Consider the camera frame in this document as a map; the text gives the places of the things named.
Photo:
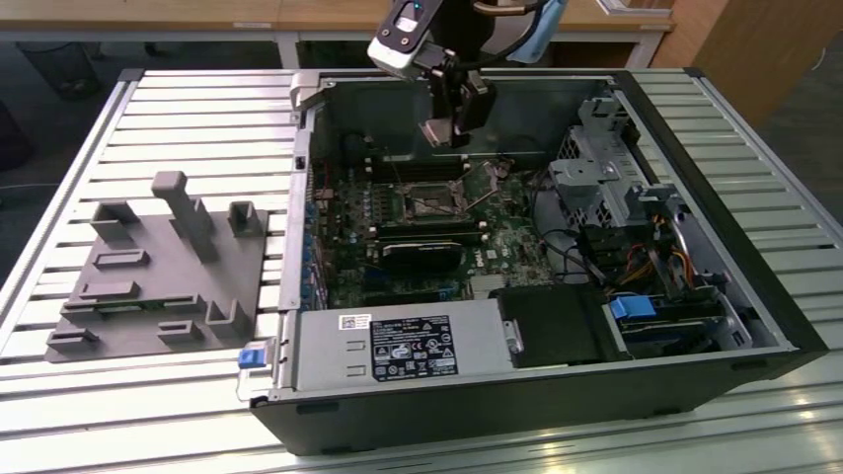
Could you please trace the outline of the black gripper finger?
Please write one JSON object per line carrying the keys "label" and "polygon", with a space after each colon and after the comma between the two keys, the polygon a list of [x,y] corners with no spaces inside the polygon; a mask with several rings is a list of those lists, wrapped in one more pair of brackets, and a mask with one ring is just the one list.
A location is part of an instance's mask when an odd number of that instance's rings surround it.
{"label": "black gripper finger", "polygon": [[427,72],[430,92],[432,95],[432,118],[454,121],[462,98],[462,72],[456,69],[454,58],[446,58]]}
{"label": "black gripper finger", "polygon": [[454,113],[451,147],[462,148],[471,142],[471,132],[486,126],[496,100],[496,87],[478,70],[459,73],[452,87]]}

